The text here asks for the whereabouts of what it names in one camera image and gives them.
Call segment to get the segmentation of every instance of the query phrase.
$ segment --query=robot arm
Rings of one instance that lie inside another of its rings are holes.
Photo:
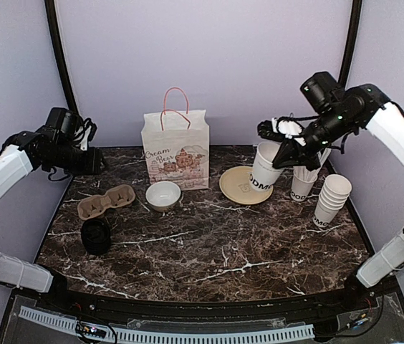
[[[44,171],[63,168],[72,175],[99,174],[105,161],[98,148],[88,148],[96,126],[73,112],[53,108],[46,125],[36,132],[11,136],[0,153],[0,198],[40,166]],[[0,252],[0,282],[48,292],[53,276],[36,264]]]
[[[342,137],[343,144],[360,128],[379,138],[404,165],[404,113],[376,86],[344,90],[329,73],[319,72],[301,86],[301,91],[319,114],[314,122],[304,128],[299,119],[280,118],[274,124],[266,121],[258,126],[262,138],[282,141],[273,161],[275,168],[319,168],[318,152],[333,148],[332,143]],[[404,230],[347,278],[347,304],[403,265]]]

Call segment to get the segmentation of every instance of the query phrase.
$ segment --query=paper cup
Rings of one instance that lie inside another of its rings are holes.
[[[313,222],[320,228],[326,227],[334,219],[339,210],[328,209],[319,200],[313,217]]]
[[[333,206],[340,206],[345,203],[347,198],[345,199],[334,199],[331,196],[328,196],[324,191],[320,192],[319,197],[321,199],[324,199],[328,204],[331,204]]]
[[[312,187],[317,178],[318,175],[316,175],[311,181],[303,181],[302,179],[297,177],[296,174],[293,174],[293,182],[291,184],[290,193],[291,198],[296,202],[304,201],[307,198],[310,190],[312,190]]]
[[[330,199],[333,199],[335,201],[344,201],[348,198],[349,195],[337,195],[334,192],[328,190],[327,188],[323,187],[321,192],[321,194],[324,194],[325,196],[327,196]]]
[[[348,196],[352,190],[352,184],[340,174],[330,174],[324,180],[323,187],[334,195]]]
[[[344,206],[344,203],[333,203],[331,201],[328,201],[323,195],[320,195],[318,197],[318,200],[321,201],[324,206],[326,206],[328,209],[331,210],[339,210]]]
[[[250,175],[250,187],[259,192],[268,191],[276,182],[283,168],[277,170],[272,167],[272,161],[279,151],[280,145],[274,142],[258,144],[254,157],[253,170]]]

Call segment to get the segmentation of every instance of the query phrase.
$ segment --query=paper bag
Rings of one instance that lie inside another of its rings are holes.
[[[186,111],[166,109],[160,113],[144,114],[143,150],[150,182],[172,181],[181,190],[208,188],[209,128],[205,110]]]

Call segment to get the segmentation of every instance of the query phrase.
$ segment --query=black frame pole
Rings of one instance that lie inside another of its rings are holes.
[[[56,6],[54,0],[44,0],[46,6],[47,23],[49,33],[51,34],[52,49],[59,70],[60,82],[64,89],[65,99],[67,100],[68,108],[71,111],[78,113],[78,107],[74,98],[72,83],[68,75],[67,63],[65,62],[64,50],[62,48],[62,40],[60,38],[59,25],[57,23]]]
[[[344,57],[340,67],[338,82],[344,88],[347,86],[350,66],[352,65],[353,52],[355,51],[355,43],[357,40],[358,27],[360,25],[362,0],[353,0],[352,13],[350,15],[350,23],[348,26],[347,41],[345,42]]]

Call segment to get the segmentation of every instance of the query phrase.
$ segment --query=marble tabletop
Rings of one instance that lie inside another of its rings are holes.
[[[270,199],[254,206],[229,201],[219,178],[253,163],[251,146],[212,146],[210,188],[184,191],[168,213],[145,200],[149,178],[142,148],[105,148],[110,169],[73,180],[42,245],[38,263],[65,275],[71,290],[153,301],[230,302],[309,295],[339,289],[368,257],[344,207],[327,229],[312,223],[317,197],[290,199],[292,169],[280,175]],[[318,194],[326,168],[312,189]],[[86,253],[77,204],[127,183],[137,195],[109,209],[112,247]]]

